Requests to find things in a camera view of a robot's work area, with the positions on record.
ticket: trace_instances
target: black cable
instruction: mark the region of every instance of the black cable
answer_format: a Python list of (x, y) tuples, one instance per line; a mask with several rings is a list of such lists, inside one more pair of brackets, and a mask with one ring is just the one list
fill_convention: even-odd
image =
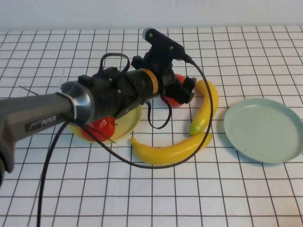
[(208, 124), (208, 127), (207, 127), (207, 130), (206, 130), (206, 133), (205, 133), (205, 136), (204, 138), (202, 139), (200, 145), (198, 146), (198, 148), (190, 155), (188, 156), (187, 158), (185, 158), (184, 160), (180, 161), (180, 162), (177, 162), (177, 163), (174, 163), (174, 164), (171, 164), (171, 165), (166, 165), (166, 166), (143, 166), (143, 165), (139, 165), (139, 164), (136, 164), (134, 162), (131, 162), (131, 161), (128, 161), (126, 160), (125, 158), (119, 156), (118, 154), (116, 154), (115, 152), (113, 152), (110, 148), (108, 148), (103, 142), (101, 142), (100, 140), (98, 140), (97, 137), (95, 137), (86, 127), (85, 124), (82, 124), (81, 122), (79, 121), (76, 121), (76, 120), (69, 120), (69, 121), (66, 121), (61, 127), (60, 129), (58, 130), (52, 144), (51, 144), (51, 147), (49, 149), (49, 151), (47, 152), (47, 155), (46, 155), (46, 159), (45, 159), (45, 163), (44, 163), (44, 166), (43, 166), (43, 170), (42, 170), (42, 174), (41, 174), (41, 184), (40, 184), (40, 192), (39, 192), (39, 198), (38, 198), (38, 213), (37, 213), (37, 227), (40, 227), (40, 222), (41, 222), (41, 208), (42, 208), (42, 198), (43, 198), (43, 189), (44, 189), (44, 183), (45, 183), (45, 178), (46, 178), (46, 172), (47, 172), (47, 168), (48, 168), (48, 164), (49, 164), (49, 161), (51, 159), (51, 156), (52, 156), (52, 153), (53, 153), (53, 149), (59, 139), (59, 136), (61, 135), (62, 131), (65, 129), (65, 127), (70, 123), (70, 122), (73, 122), (73, 123), (76, 123), (77, 125), (79, 125), (88, 135), (90, 135), (98, 144), (100, 144), (105, 150), (107, 150), (111, 155), (115, 156), (116, 158), (120, 159), (121, 161), (131, 165), (131, 166), (135, 166), (135, 167), (138, 167), (138, 168), (145, 168), (145, 169), (164, 169), (164, 168), (170, 168), (170, 167), (174, 167), (174, 166), (178, 166), (182, 163), (185, 163), (187, 162), (189, 159), (191, 159), (199, 150), (200, 148), (203, 146), (203, 144), (205, 143), (205, 140), (209, 134), (209, 131), (211, 129), (211, 124), (212, 124), (212, 121), (213, 121), (213, 114), (214, 114), (214, 104), (213, 104), (213, 97), (212, 97), (212, 93), (211, 93), (211, 90), (210, 90), (210, 87), (208, 85), (208, 82), (207, 82), (207, 79), (204, 75), (204, 73), (202, 72), (202, 70), (199, 68), (199, 66), (194, 62), (194, 61), (190, 61), (189, 63), (191, 63), (192, 65), (195, 66), (195, 68), (200, 72), (205, 84), (206, 84), (206, 88), (207, 88), (207, 91), (208, 91), (208, 94), (209, 94), (209, 99), (210, 99), (210, 119), (209, 119), (209, 124)]
[(129, 58), (127, 55), (123, 54), (123, 53), (106, 53), (102, 56), (101, 60), (100, 60), (100, 67), (99, 67), (99, 72), (102, 72), (103, 71), (103, 61), (105, 60), (105, 58), (107, 57), (111, 57), (111, 56), (115, 56), (115, 57), (123, 57), (127, 60), (127, 64), (126, 66), (124, 67), (124, 69), (122, 69), (121, 73), (122, 74), (125, 74), (127, 73), (127, 71), (129, 70), (129, 67), (130, 67), (130, 61), (129, 61)]
[(212, 97), (212, 93), (211, 93), (211, 90), (210, 90), (210, 87), (209, 87), (209, 84), (207, 82), (207, 79), (204, 75), (204, 73), (202, 72), (202, 70), (199, 68), (199, 66), (193, 61), (191, 60), (189, 63), (191, 63), (193, 66), (195, 66), (195, 68), (200, 72), (205, 84), (206, 84), (206, 88), (207, 88), (207, 91), (208, 91), (208, 94), (209, 94), (209, 99), (210, 99), (210, 119), (209, 119), (209, 124), (208, 124), (208, 127), (207, 127), (207, 130), (206, 130), (206, 133), (205, 133), (205, 136), (203, 137), (200, 145), (198, 146), (198, 148), (190, 155), (188, 156), (187, 158), (185, 158), (184, 160), (180, 161), (180, 162), (177, 162), (177, 163), (174, 163), (174, 164), (171, 164), (171, 165), (166, 165), (166, 166), (143, 166), (143, 165), (139, 165), (139, 164), (136, 164), (134, 162), (131, 162), (131, 161), (128, 161), (127, 159), (119, 156), (118, 154), (116, 154), (115, 152), (113, 152), (110, 148), (108, 148), (103, 142), (101, 142), (100, 140), (98, 140), (97, 137), (95, 137), (85, 126), (85, 124), (82, 124), (78, 121), (74, 121), (74, 123), (76, 123), (77, 125), (79, 125), (88, 135), (90, 135), (99, 145), (101, 145), (101, 147), (103, 147), (106, 151), (108, 151), (111, 155), (115, 156), (116, 158), (118, 158), (119, 160), (131, 165), (131, 166), (135, 166), (135, 167), (138, 167), (138, 168), (144, 168), (144, 169), (164, 169), (164, 168), (170, 168), (170, 167), (174, 167), (174, 166), (178, 166), (182, 163), (185, 163), (187, 162), (189, 159), (191, 159), (199, 150), (200, 148), (203, 146), (203, 144), (205, 143), (205, 140), (209, 134), (209, 131), (211, 129), (211, 126), (212, 126), (212, 121), (213, 121), (213, 114), (214, 114), (214, 104), (213, 104), (213, 97)]
[(37, 213), (37, 227), (40, 227), (41, 224), (41, 209), (42, 209), (42, 198), (43, 198), (43, 189), (44, 189), (44, 183), (45, 183), (45, 178), (46, 178), (46, 173), (47, 173), (47, 168), (48, 168), (48, 164), (49, 161), (51, 160), (51, 156), (53, 153), (53, 149), (56, 146), (56, 143), (61, 135), (61, 133), (63, 132), (63, 130), (65, 129), (65, 127), (70, 123), (70, 121), (66, 121), (64, 122), (64, 124), (60, 127), (60, 129), (58, 130), (47, 154), (46, 154), (46, 158), (45, 158), (45, 162), (43, 165), (43, 170), (41, 173), (41, 183), (40, 183), (40, 192), (39, 192), (39, 198), (38, 198), (38, 213)]
[(166, 99), (166, 97), (164, 96), (164, 94), (162, 93), (160, 95), (161, 99), (166, 103), (166, 105), (168, 106), (169, 108), (169, 116), (167, 117), (165, 123), (160, 126), (160, 127), (155, 127), (153, 126), (153, 124), (151, 123), (151, 112), (152, 112), (152, 105), (150, 103), (150, 101), (147, 101), (145, 102), (148, 106), (148, 113), (147, 113), (147, 120), (148, 120), (148, 123), (150, 124), (151, 127), (155, 128), (155, 129), (163, 129), (168, 123), (169, 123), (169, 120), (171, 118), (171, 114), (172, 114), (172, 109), (171, 109), (171, 105), (169, 104), (168, 100)]

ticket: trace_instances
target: grid lines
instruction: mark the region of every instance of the grid lines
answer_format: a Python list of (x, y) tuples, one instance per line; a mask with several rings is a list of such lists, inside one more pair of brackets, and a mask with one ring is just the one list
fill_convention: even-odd
[[(159, 29), (185, 47), (213, 82), (220, 101), (211, 127), (213, 140), (186, 163), (170, 169), (129, 166), (95, 143), (64, 130), (45, 182), (42, 226), (101, 227), (302, 227), (303, 155), (281, 165), (247, 159), (228, 142), (224, 114), (240, 100), (279, 101), (303, 120), (303, 30), (301, 26)], [(62, 82), (93, 75), (107, 52), (144, 56), (150, 44), (142, 29), (22, 31), (0, 35), (0, 99), (50, 94)], [(109, 57), (105, 68), (122, 68)], [(202, 79), (191, 65), (173, 61), (175, 73)], [(170, 124), (151, 128), (147, 106), (113, 151), (135, 163), (130, 138), (152, 146), (186, 137), (203, 97), (173, 108)], [(151, 100), (151, 121), (162, 125), (167, 107)], [(0, 225), (36, 225), (39, 178), (59, 125), (19, 141), (15, 169), (0, 188)]]

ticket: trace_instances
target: round plate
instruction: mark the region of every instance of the round plate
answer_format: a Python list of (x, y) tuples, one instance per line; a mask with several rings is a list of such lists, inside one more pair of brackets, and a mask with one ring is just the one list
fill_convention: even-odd
[[(121, 140), (124, 137), (126, 137), (129, 133), (131, 133), (134, 130), (134, 128), (140, 121), (141, 115), (142, 115), (142, 106), (140, 105), (137, 108), (130, 111), (129, 113), (127, 113), (126, 115), (124, 115), (123, 117), (117, 119), (116, 120), (116, 124), (117, 124), (116, 130), (110, 139), (114, 142), (117, 142), (118, 140)], [(70, 124), (68, 127), (75, 135), (86, 140), (82, 136), (81, 128), (79, 126), (74, 126), (74, 125)], [(103, 141), (103, 143), (109, 144), (109, 143), (111, 143), (111, 141), (106, 140), (106, 141)]]
[(233, 105), (224, 117), (229, 141), (245, 156), (263, 163), (283, 163), (303, 151), (303, 122), (285, 105), (264, 98)]

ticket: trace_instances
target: yellow banana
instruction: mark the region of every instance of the yellow banana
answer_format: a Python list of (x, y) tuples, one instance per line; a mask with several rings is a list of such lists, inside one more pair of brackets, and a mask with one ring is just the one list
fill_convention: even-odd
[[(141, 144), (135, 138), (131, 138), (131, 143), (136, 156), (141, 161), (151, 165), (169, 165), (189, 157), (198, 148), (204, 136), (205, 133), (198, 133), (178, 144), (162, 148)], [(200, 150), (209, 144), (212, 137), (213, 135), (209, 133)]]
[[(214, 116), (219, 104), (219, 94), (215, 85), (210, 81), (207, 82), (212, 93)], [(203, 95), (204, 101), (199, 112), (196, 114), (193, 122), (191, 123), (189, 132), (190, 135), (196, 135), (197, 133), (203, 132), (203, 130), (208, 126), (210, 120), (210, 98), (204, 80), (199, 80), (196, 82), (196, 89)]]

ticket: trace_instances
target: light blue plate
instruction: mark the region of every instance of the light blue plate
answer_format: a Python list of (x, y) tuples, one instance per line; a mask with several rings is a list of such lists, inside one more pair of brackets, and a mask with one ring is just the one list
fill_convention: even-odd
[(224, 118), (224, 130), (243, 155), (262, 163), (283, 163), (303, 151), (303, 122), (285, 105), (264, 98), (233, 105)]

